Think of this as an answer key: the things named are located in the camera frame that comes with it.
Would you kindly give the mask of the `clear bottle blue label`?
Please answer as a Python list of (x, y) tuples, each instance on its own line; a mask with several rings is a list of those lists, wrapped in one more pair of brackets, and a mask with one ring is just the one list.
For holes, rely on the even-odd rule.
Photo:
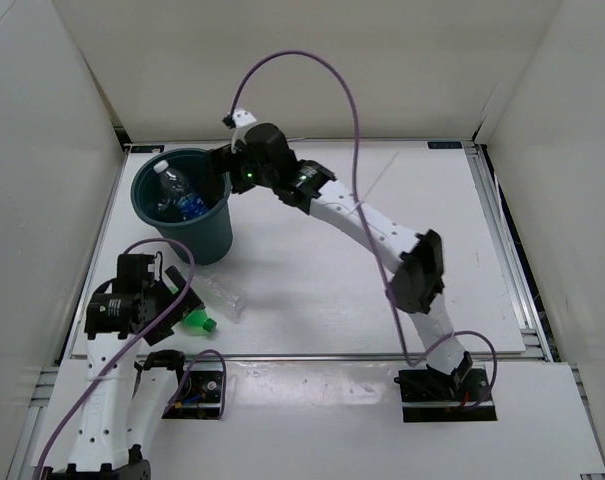
[(161, 160), (153, 167), (159, 181), (158, 213), (171, 221), (188, 221), (205, 215), (209, 209), (188, 178), (169, 162)]

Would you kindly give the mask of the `green plastic bottle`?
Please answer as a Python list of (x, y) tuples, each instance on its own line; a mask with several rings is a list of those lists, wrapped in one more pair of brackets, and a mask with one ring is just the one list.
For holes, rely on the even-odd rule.
[(217, 322), (207, 313), (203, 300), (190, 289), (182, 301), (167, 315), (167, 321), (180, 324), (191, 335), (212, 335)]

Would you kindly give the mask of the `crushed clear plastic bottle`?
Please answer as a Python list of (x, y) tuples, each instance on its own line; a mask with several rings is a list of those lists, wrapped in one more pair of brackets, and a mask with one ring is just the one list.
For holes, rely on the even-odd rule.
[(242, 320), (248, 295), (239, 286), (210, 271), (197, 272), (191, 286), (208, 308), (212, 308), (233, 323)]

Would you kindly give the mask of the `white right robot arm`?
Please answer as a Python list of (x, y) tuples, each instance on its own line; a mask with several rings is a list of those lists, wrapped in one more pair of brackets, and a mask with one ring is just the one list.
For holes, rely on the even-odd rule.
[(373, 253), (393, 310), (409, 316), (423, 344), (432, 390), (442, 399), (458, 397), (467, 387), (472, 360), (446, 309), (441, 236), (406, 228), (357, 199), (332, 171), (298, 159), (275, 125), (258, 122), (244, 109), (223, 122), (233, 132), (231, 141), (208, 151), (208, 170), (228, 176), (235, 194), (254, 187), (271, 190), (283, 204)]

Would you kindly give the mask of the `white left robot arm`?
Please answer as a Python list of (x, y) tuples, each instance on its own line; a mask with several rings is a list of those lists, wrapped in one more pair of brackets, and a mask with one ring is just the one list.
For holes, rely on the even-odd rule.
[(185, 356), (155, 352), (138, 362), (143, 344), (171, 336), (202, 302), (161, 254), (121, 254), (116, 275), (92, 294), (85, 313), (86, 390), (71, 412), (79, 417), (62, 467), (37, 464), (38, 479), (148, 479), (144, 450), (167, 403), (188, 395)]

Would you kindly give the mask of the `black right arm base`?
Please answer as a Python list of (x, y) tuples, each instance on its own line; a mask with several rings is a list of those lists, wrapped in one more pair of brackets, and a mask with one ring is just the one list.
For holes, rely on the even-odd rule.
[(486, 370), (473, 368), (460, 388), (451, 393), (436, 385), (428, 370), (400, 370), (399, 386), (404, 423), (494, 422), (497, 413)]

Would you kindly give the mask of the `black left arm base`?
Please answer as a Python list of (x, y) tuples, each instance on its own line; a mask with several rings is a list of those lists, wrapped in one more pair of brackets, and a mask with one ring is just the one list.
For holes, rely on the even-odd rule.
[(223, 415), (226, 371), (221, 363), (193, 368), (185, 385), (163, 419), (220, 420)]

